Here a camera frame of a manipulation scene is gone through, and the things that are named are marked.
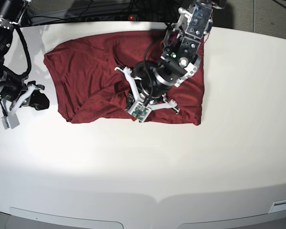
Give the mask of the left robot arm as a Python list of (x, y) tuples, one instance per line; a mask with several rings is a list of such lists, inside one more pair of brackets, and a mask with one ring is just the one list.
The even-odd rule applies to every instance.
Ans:
[(213, 25), (217, 0), (194, 0), (187, 9), (179, 8), (177, 23), (167, 26), (163, 53), (159, 60), (149, 61), (147, 55), (133, 67), (132, 77), (144, 103), (158, 101), (171, 87), (180, 86), (191, 78), (202, 61), (198, 49)]

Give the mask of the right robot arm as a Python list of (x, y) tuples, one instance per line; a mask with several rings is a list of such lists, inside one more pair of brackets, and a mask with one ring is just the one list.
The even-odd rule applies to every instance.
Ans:
[[(20, 106), (32, 107), (37, 111), (48, 109), (50, 106), (47, 96), (41, 93), (41, 90), (45, 89), (43, 85), (36, 84), (35, 81), (24, 82), (29, 77), (32, 64), (20, 25), (29, 4), (29, 0), (0, 0), (0, 105), (3, 112), (6, 112), (2, 104), (3, 100), (11, 102), (11, 108), (13, 108), (20, 97), (29, 91), (30, 86), (33, 86), (33, 91), (20, 103)], [(27, 69), (21, 74), (15, 73), (4, 65), (4, 56), (11, 47), (14, 31), (19, 36), (27, 62)]]

